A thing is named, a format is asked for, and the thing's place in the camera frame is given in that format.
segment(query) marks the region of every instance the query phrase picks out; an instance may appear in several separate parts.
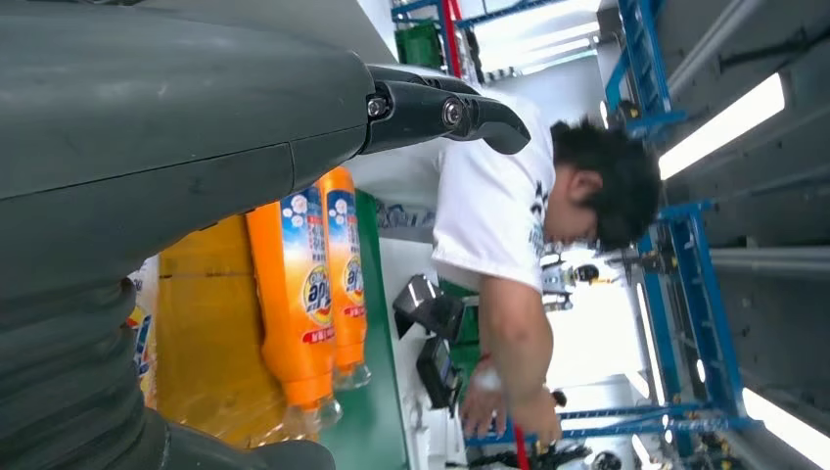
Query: detergent bottle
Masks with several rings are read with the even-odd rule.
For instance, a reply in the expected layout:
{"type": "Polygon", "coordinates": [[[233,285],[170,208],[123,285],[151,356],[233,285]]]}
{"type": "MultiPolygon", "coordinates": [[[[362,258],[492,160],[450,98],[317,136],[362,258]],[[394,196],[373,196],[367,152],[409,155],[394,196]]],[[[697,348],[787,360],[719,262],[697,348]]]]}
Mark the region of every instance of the detergent bottle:
{"type": "Polygon", "coordinates": [[[329,272],[332,276],[332,316],[335,325],[335,389],[348,390],[369,383],[371,373],[363,355],[366,306],[363,271],[354,205],[354,184],[339,166],[320,178],[323,196],[329,272]]]}
{"type": "Polygon", "coordinates": [[[265,338],[265,364],[282,383],[285,424],[298,437],[335,424],[335,329],[320,188],[247,215],[265,338]]]}

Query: screw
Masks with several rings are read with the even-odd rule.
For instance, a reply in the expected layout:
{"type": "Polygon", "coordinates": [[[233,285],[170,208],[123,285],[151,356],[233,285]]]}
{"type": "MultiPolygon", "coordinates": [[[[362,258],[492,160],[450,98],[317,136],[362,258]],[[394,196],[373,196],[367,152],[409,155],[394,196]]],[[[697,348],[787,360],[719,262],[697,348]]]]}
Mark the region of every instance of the screw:
{"type": "Polygon", "coordinates": [[[461,122],[462,105],[457,98],[449,98],[443,102],[441,120],[447,127],[455,127],[461,122]]]}
{"type": "Polygon", "coordinates": [[[366,107],[369,118],[378,118],[387,111],[387,100],[384,98],[372,98],[366,107]]]}

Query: red tool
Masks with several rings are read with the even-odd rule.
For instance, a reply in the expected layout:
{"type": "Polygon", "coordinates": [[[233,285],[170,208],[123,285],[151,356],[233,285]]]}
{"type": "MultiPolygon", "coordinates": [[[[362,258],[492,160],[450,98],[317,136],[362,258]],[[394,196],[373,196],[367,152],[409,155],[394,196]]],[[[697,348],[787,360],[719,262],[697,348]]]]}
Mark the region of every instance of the red tool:
{"type": "Polygon", "coordinates": [[[522,470],[530,470],[528,450],[525,448],[525,433],[519,426],[514,426],[513,436],[516,437],[516,459],[519,460],[519,468],[522,470]]]}
{"type": "Polygon", "coordinates": [[[449,57],[446,58],[449,71],[456,77],[461,77],[461,60],[458,58],[458,43],[455,40],[455,22],[452,20],[452,12],[450,8],[450,0],[441,0],[438,6],[442,9],[443,17],[446,18],[447,49],[449,49],[449,57]]]}

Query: black device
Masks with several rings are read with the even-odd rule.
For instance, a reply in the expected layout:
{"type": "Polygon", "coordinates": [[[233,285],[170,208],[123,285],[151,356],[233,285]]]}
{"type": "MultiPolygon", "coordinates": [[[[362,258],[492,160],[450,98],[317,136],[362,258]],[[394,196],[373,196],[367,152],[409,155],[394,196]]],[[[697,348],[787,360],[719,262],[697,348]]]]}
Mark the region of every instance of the black device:
{"type": "Polygon", "coordinates": [[[418,354],[416,367],[418,376],[430,395],[433,409],[449,408],[449,415],[453,416],[462,379],[459,369],[452,365],[446,341],[438,336],[427,340],[418,354]]]}
{"type": "Polygon", "coordinates": [[[423,274],[409,279],[392,303],[397,337],[417,323],[454,344],[461,330],[464,303],[449,296],[423,274]]]}

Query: blue shelf rack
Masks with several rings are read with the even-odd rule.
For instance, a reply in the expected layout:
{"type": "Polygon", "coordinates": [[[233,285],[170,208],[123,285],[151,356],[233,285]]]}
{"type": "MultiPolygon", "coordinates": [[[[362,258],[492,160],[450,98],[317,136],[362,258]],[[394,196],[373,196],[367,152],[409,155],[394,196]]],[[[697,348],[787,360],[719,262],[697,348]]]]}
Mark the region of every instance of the blue shelf rack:
{"type": "MultiPolygon", "coordinates": [[[[704,230],[703,211],[712,207],[713,203],[706,201],[661,210],[657,222],[637,247],[644,255],[655,250],[659,243],[669,243],[677,261],[675,271],[643,273],[647,311],[640,312],[650,319],[659,364],[659,370],[652,370],[649,377],[651,389],[656,389],[654,374],[660,374],[665,384],[667,404],[561,413],[563,422],[585,418],[627,418],[606,426],[568,429],[563,433],[564,439],[662,434],[671,430],[676,435],[674,445],[682,460],[694,453],[693,434],[757,425],[757,421],[747,416],[743,403],[743,382],[704,230]],[[682,286],[683,298],[680,300],[685,303],[682,311],[671,310],[665,294],[669,291],[666,288],[669,282],[682,286]],[[676,329],[672,328],[670,319],[680,314],[688,316],[692,338],[681,339],[676,329]],[[695,397],[689,392],[689,387],[684,386],[698,379],[691,376],[692,370],[681,366],[683,359],[688,359],[680,355],[681,348],[675,347],[680,346],[681,342],[684,346],[693,347],[703,362],[706,373],[704,398],[695,397]]],[[[507,444],[514,439],[511,425],[501,437],[491,430],[484,438],[468,440],[467,446],[507,444]]],[[[533,442],[535,436],[526,436],[526,440],[533,442]]]]}
{"type": "Polygon", "coordinates": [[[673,111],[666,66],[657,41],[655,17],[662,0],[619,0],[625,47],[605,88],[609,113],[620,103],[620,83],[630,71],[642,117],[626,124],[637,136],[653,135],[664,125],[686,120],[683,111],[673,111]]]}

